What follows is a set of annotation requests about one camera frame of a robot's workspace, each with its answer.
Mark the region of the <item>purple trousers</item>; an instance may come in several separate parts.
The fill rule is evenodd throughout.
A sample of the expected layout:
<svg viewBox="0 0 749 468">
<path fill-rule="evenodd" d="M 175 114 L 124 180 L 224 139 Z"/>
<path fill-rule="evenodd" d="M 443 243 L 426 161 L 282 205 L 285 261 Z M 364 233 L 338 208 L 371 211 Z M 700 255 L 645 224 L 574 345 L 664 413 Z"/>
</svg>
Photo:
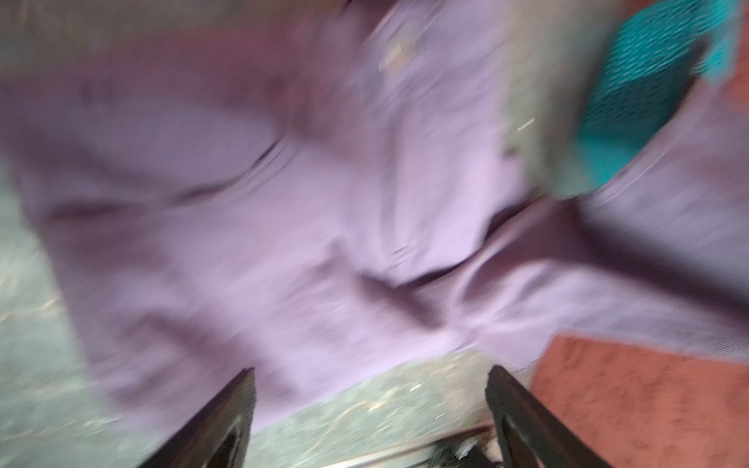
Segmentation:
<svg viewBox="0 0 749 468">
<path fill-rule="evenodd" d="M 532 199 L 503 1 L 359 1 L 1 83 L 1 152 L 99 389 L 257 428 L 411 360 L 556 333 L 748 360 L 748 122 L 698 84 L 612 181 Z"/>
</svg>

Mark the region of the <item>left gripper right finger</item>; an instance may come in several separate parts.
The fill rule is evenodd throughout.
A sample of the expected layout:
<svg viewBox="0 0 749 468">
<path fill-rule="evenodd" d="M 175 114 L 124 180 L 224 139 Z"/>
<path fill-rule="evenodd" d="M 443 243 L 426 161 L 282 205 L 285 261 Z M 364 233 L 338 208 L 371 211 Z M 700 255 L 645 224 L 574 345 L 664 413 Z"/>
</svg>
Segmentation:
<svg viewBox="0 0 749 468">
<path fill-rule="evenodd" d="M 490 370 L 485 396 L 505 467 L 610 468 L 505 368 Z"/>
</svg>

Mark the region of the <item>teal plastic basket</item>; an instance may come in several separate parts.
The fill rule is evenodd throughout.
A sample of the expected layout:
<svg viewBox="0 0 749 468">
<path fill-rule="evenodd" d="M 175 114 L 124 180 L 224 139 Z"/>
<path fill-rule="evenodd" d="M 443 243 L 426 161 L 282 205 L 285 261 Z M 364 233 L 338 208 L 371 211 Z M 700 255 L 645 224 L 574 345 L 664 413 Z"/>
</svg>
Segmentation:
<svg viewBox="0 0 749 468">
<path fill-rule="evenodd" d="M 577 134 L 592 188 L 637 156 L 694 82 L 731 77 L 742 10 L 739 1 L 655 1 L 621 25 Z"/>
</svg>

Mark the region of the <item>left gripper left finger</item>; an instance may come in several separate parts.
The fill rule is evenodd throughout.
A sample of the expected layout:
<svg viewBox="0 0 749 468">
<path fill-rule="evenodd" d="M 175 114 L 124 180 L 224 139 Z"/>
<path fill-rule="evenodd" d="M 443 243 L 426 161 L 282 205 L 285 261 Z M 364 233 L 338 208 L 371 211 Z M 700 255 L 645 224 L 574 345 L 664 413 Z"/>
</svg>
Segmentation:
<svg viewBox="0 0 749 468">
<path fill-rule="evenodd" d="M 242 370 L 140 468 L 243 466 L 256 403 L 255 372 Z"/>
</svg>

